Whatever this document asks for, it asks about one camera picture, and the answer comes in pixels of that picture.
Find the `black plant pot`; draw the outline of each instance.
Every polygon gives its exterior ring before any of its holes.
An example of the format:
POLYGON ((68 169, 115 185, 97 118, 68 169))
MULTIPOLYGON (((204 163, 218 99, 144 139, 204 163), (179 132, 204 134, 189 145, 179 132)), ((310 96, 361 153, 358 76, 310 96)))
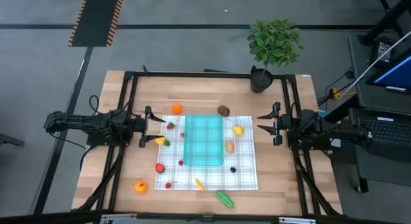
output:
POLYGON ((272 75, 269 71, 265 71, 263 74, 264 69, 258 69, 256 66, 252 66, 251 68, 251 90, 255 93, 262 93, 265 89, 267 89, 272 83, 272 75))

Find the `cucumber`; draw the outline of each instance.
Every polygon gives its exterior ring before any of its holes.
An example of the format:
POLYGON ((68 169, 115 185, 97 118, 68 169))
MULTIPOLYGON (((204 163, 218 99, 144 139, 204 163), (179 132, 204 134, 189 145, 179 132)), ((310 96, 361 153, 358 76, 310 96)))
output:
POLYGON ((223 192, 223 191, 217 191, 216 196, 222 203, 224 203, 227 207, 233 208, 234 207, 234 202, 223 192))

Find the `orange fruit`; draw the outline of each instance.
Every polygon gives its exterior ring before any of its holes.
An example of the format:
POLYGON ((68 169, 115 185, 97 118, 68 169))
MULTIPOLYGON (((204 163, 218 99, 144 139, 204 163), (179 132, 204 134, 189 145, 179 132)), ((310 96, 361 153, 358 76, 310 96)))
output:
POLYGON ((138 181, 134 184, 134 191, 137 193, 145 193, 147 191, 147 183, 145 181, 138 181))
POLYGON ((182 112, 182 106, 180 104, 174 104, 172 110, 174 114, 179 114, 182 112))

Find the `wooden table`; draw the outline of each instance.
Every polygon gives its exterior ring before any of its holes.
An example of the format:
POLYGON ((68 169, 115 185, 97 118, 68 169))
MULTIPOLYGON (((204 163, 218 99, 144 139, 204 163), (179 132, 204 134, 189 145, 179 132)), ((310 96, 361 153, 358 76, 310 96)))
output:
MULTIPOLYGON (((108 112, 118 105, 124 71, 108 71, 100 97, 100 111, 108 112)), ((311 76, 298 75, 297 87, 302 108, 318 110, 311 76)), ((250 91, 249 79, 237 78, 181 78, 181 77, 139 77, 133 112, 142 114, 150 105, 156 116, 172 115, 171 106, 180 103, 185 114, 215 114, 219 105, 230 108, 232 116, 252 116, 256 151, 258 191, 229 191, 234 208, 228 209, 216 196, 215 191, 156 191, 155 163, 159 147, 153 141, 146 148, 138 147, 139 134, 126 148, 118 185, 115 211, 152 212, 179 214, 238 214, 259 216, 300 216, 301 205, 296 182, 292 152, 288 149, 285 132, 281 146, 272 145, 272 136, 257 125, 272 125, 270 120, 256 119, 270 113, 272 104, 282 104, 285 113, 283 89, 280 80, 263 93, 250 91), (148 192, 137 194, 133 184, 138 180, 148 183, 148 192)), ((151 121, 149 134, 158 134, 161 124, 151 121)), ((78 180, 73 208, 82 205, 101 180, 107 146, 90 151, 84 159, 78 180)), ((321 151, 311 151, 311 161, 317 187, 335 210, 341 212, 340 199, 333 169, 327 156, 321 151)), ((108 207, 111 185, 104 201, 108 207)), ((312 212, 311 196, 306 187, 309 210, 312 212)))

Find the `concrete floor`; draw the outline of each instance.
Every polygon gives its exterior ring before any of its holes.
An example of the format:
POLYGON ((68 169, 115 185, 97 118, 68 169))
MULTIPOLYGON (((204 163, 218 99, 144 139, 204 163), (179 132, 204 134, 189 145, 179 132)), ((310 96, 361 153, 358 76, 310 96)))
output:
MULTIPOLYGON (((391 6, 398 0, 387 0, 391 6)), ((82 0, 0 0, 0 23, 72 24, 82 0)), ((374 24, 378 0, 125 0, 120 24, 248 24, 273 17, 298 24, 374 24)), ((408 31, 409 15, 400 19, 408 31)), ((351 66, 347 37, 357 31, 301 31, 305 50, 272 73, 311 74, 317 96, 351 66)), ((53 138, 42 128, 48 113, 64 110, 85 48, 68 47, 71 30, 0 30, 0 132, 23 147, 0 148, 0 216, 29 214, 51 153, 53 138)), ((94 48, 76 113, 90 114, 88 98, 100 94, 106 70, 249 72, 255 64, 246 30, 118 30, 109 48, 94 48)), ((345 85, 343 79, 337 87, 345 85)), ((329 103, 328 110, 333 108, 329 103)), ((81 132, 69 140, 84 143, 81 132)), ((83 153, 65 144, 44 212, 68 211, 83 153)), ((350 190, 352 163, 335 162, 344 214, 354 218, 411 222, 411 188, 370 182, 369 194, 350 190)))

